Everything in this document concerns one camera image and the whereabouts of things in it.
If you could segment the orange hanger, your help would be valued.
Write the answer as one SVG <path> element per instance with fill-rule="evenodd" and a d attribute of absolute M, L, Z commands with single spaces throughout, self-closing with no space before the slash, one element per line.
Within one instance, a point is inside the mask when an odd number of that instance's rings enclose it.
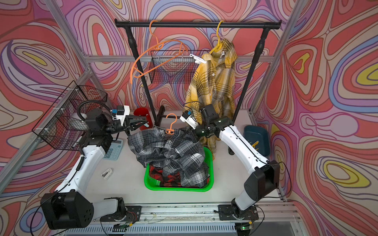
<path fill-rule="evenodd" d="M 140 56 L 138 56 L 136 59 L 135 59 L 135 62 L 133 63 L 132 65 L 132 68 L 131 68 L 131 71 L 130 71 L 130 80 L 129 80 L 129 83 L 132 85 L 133 84 L 133 79 L 134 78 L 141 78 L 142 76 L 144 76 L 145 74 L 151 72 L 151 71 L 154 71 L 156 70 L 157 68 L 163 66 L 164 64 L 172 61 L 173 59 L 179 57 L 179 56 L 182 56 L 184 55 L 185 53 L 187 53 L 189 51 L 189 47 L 183 43 L 182 41 L 180 40 L 176 40 L 176 39 L 170 39 L 170 40 L 166 40 L 166 41 L 159 41 L 158 37 L 152 32 L 152 24 L 153 23 L 159 23 L 158 20 L 152 20 L 150 23 L 149 23 L 149 32 L 150 34 L 156 39 L 156 44 L 151 46 L 150 48 L 148 48 L 146 51 L 144 51 Z M 137 63 L 140 62 L 140 59 L 142 58 L 142 56 L 146 55 L 148 52 L 150 51 L 161 51 L 168 43 L 170 42 L 177 42 L 177 43 L 180 43 L 179 44 L 179 50 L 177 51 L 177 53 L 174 55 L 173 58 L 169 59 L 168 61 L 148 70 L 147 72 L 141 72 L 140 69 L 137 68 Z"/>
<path fill-rule="evenodd" d="M 170 113 L 170 114 L 166 115 L 165 118 L 166 118 L 166 119 L 171 119 L 171 120 L 172 120 L 172 123 L 170 124 L 170 127 L 167 128 L 167 129 L 165 130 L 166 135 L 174 135 L 174 133 L 175 133 L 175 129 L 174 129 L 173 125 L 174 125 L 174 124 L 177 122 L 177 120 L 178 120 L 177 115 L 175 115 L 174 113 Z"/>

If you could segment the grey plaid shirt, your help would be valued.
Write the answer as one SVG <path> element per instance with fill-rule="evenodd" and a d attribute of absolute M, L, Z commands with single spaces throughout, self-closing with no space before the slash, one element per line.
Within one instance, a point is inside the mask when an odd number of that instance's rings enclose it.
<path fill-rule="evenodd" d="M 207 164 L 202 144 L 185 138 L 186 130 L 186 127 L 175 129 L 174 135 L 166 135 L 160 127 L 146 129 L 129 136 L 128 146 L 145 168 L 162 168 L 165 176 L 178 171 L 189 176 Z"/>

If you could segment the red black plaid shirt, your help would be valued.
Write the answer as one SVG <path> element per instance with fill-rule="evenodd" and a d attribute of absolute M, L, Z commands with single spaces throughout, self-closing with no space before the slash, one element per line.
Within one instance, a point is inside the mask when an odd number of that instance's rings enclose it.
<path fill-rule="evenodd" d="M 209 168 L 203 164 L 194 174 L 186 176 L 182 171 L 163 174 L 162 168 L 149 167 L 149 177 L 160 181 L 160 187 L 204 188 L 210 181 Z"/>

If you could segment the yellow clothespin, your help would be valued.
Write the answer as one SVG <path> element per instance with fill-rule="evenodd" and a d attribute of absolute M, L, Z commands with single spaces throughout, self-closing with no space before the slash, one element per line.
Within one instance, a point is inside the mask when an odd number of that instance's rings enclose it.
<path fill-rule="evenodd" d="M 255 149 L 258 149 L 258 148 L 256 148 L 258 144 L 259 144 L 259 141 L 256 141 L 255 143 L 252 144 L 252 147 L 255 148 Z"/>

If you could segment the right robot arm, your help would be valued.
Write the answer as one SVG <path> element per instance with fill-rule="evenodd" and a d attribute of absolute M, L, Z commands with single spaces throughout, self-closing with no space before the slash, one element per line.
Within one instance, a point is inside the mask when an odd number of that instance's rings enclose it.
<path fill-rule="evenodd" d="M 279 187 L 280 165 L 260 154 L 243 137 L 234 122 L 227 116 L 220 117 L 213 105 L 206 105 L 200 113 L 201 124 L 191 110 L 183 112 L 180 120 L 190 126 L 190 132 L 196 138 L 219 138 L 236 154 L 248 171 L 249 177 L 244 183 L 242 193 L 230 205 L 219 205 L 217 211 L 220 220 L 243 220 L 252 206 Z"/>

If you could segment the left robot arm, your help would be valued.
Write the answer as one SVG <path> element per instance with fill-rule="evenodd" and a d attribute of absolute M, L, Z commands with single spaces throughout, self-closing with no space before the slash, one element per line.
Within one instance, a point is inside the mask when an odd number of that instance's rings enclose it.
<path fill-rule="evenodd" d="M 88 128 L 86 136 L 80 141 L 81 155 L 56 190 L 45 194 L 40 201 L 51 230 L 85 228 L 92 220 L 104 216 L 123 220 L 128 214 L 122 197 L 106 198 L 96 203 L 91 203 L 85 197 L 97 165 L 113 142 L 113 134 L 130 134 L 147 123 L 145 117 L 130 114 L 126 105 L 108 111 L 111 119 L 100 108 L 92 109 L 86 114 L 81 112 L 81 107 L 77 108 L 76 116 Z"/>

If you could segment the yellow hanger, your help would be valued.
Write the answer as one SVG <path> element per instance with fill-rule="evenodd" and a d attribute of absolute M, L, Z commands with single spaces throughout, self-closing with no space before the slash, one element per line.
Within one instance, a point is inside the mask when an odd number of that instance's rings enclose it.
<path fill-rule="evenodd" d="M 211 53 L 213 53 L 213 52 L 215 52 L 218 48 L 219 48 L 219 46 L 220 46 L 220 42 L 221 42 L 221 39 L 220 39 L 220 34 L 219 34 L 219 31 L 220 31 L 220 26 L 221 26 L 221 24 L 224 22 L 224 20 L 221 20 L 219 23 L 218 23 L 218 25 L 217 25 L 217 29 L 216 29 L 216 36 L 217 36 L 217 44 L 216 44 L 216 46 L 209 52 L 210 54 Z"/>

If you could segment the grey calculator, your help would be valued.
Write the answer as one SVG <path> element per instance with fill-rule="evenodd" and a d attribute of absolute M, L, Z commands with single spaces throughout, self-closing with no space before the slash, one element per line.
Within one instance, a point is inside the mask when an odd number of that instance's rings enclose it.
<path fill-rule="evenodd" d="M 117 161 L 121 154 L 122 148 L 123 148 L 122 139 L 113 141 L 108 152 L 106 153 L 103 159 L 110 160 L 110 161 Z"/>

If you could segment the yellow plaid shirt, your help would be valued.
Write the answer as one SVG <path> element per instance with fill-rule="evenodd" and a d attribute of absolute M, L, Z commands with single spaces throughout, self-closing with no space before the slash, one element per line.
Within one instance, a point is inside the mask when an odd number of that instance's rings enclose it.
<path fill-rule="evenodd" d="M 200 63 L 196 69 L 185 103 L 199 124 L 203 123 L 200 109 L 210 104 L 220 117 L 232 119 L 235 112 L 235 61 L 238 58 L 234 44 L 223 39 L 202 58 L 206 63 Z"/>

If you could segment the dark teal tray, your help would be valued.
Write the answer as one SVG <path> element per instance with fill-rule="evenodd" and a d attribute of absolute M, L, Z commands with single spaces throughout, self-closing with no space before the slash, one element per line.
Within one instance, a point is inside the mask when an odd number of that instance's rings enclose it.
<path fill-rule="evenodd" d="M 268 135 L 268 131 L 259 126 L 247 125 L 244 127 L 243 136 L 252 145 L 256 141 L 259 141 L 256 149 L 260 154 L 268 157 L 271 154 L 271 145 Z"/>

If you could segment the white clip on table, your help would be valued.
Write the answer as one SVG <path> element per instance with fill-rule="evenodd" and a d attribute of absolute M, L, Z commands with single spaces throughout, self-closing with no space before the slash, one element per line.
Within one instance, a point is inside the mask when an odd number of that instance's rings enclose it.
<path fill-rule="evenodd" d="M 101 177 L 104 179 L 104 180 L 107 180 L 109 179 L 112 175 L 113 175 L 114 171 L 112 168 L 108 168 L 107 170 L 105 170 L 102 174 L 101 174 Z"/>

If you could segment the green plastic basket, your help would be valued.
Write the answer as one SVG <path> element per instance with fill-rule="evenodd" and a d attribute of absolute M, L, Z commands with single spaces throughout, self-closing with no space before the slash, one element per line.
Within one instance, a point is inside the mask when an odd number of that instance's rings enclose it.
<path fill-rule="evenodd" d="M 204 152 L 205 152 L 205 159 L 204 163 L 207 164 L 209 168 L 209 181 L 207 185 L 203 188 L 190 188 L 190 187 L 161 187 L 160 186 L 160 181 L 152 178 L 150 176 L 150 167 L 147 166 L 146 172 L 144 175 L 144 185 L 147 189 L 151 191 L 185 191 L 185 192 L 207 192 L 209 191 L 213 185 L 214 185 L 214 167 L 213 167 L 213 155 L 212 152 L 204 147 Z"/>

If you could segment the black clothes rack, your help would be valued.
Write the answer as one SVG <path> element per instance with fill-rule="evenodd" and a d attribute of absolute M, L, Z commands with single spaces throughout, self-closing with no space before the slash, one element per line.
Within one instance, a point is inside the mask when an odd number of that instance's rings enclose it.
<path fill-rule="evenodd" d="M 279 21 L 279 22 L 264 22 L 264 23 L 259 23 L 259 22 L 242 22 L 242 23 L 219 22 L 219 23 L 216 23 L 216 22 L 158 22 L 158 21 L 151 21 L 150 23 L 148 23 L 148 22 L 119 21 L 117 19 L 115 20 L 115 26 L 118 27 L 118 28 L 124 28 L 125 31 L 126 31 L 128 41 L 129 41 L 129 46 L 130 46 L 132 54 L 135 58 L 136 66 L 141 71 L 140 75 L 141 75 L 142 84 L 144 86 L 147 101 L 148 101 L 149 106 L 152 110 L 152 115 L 153 115 L 153 118 L 154 118 L 156 125 L 160 125 L 161 116 L 164 113 L 156 114 L 156 112 L 155 112 L 155 108 L 154 108 L 154 105 L 153 105 L 153 102 L 152 102 L 152 99 L 151 99 L 150 91 L 149 91 L 145 76 L 143 74 L 142 65 L 140 63 L 139 52 L 138 52 L 138 49 L 137 49 L 137 44 L 136 44 L 135 38 L 134 38 L 133 33 L 132 33 L 132 27 L 138 27 L 138 28 L 144 27 L 144 28 L 146 28 L 146 27 L 152 26 L 152 27 L 156 27 L 156 28 L 215 28 L 215 27 L 217 27 L 217 28 L 231 28 L 231 29 L 234 29 L 234 28 L 237 28 L 237 29 L 262 29 L 260 40 L 259 40 L 259 42 L 258 42 L 258 44 L 255 48 L 255 54 L 254 54 L 254 57 L 252 59 L 252 64 L 251 64 L 249 73 L 248 73 L 247 78 L 245 80 L 245 84 L 243 86 L 243 90 L 242 90 L 239 102 L 236 106 L 236 110 L 235 110 L 234 117 L 233 117 L 234 119 L 236 119 L 237 115 L 240 111 L 242 102 L 244 100 L 245 94 L 247 92 L 248 85 L 249 85 L 249 83 L 252 79 L 256 65 L 257 65 L 258 60 L 260 59 L 260 56 L 261 56 L 262 51 L 264 49 L 266 38 L 268 37 L 270 30 L 279 29 L 281 27 L 281 24 L 282 24 L 281 21 Z"/>

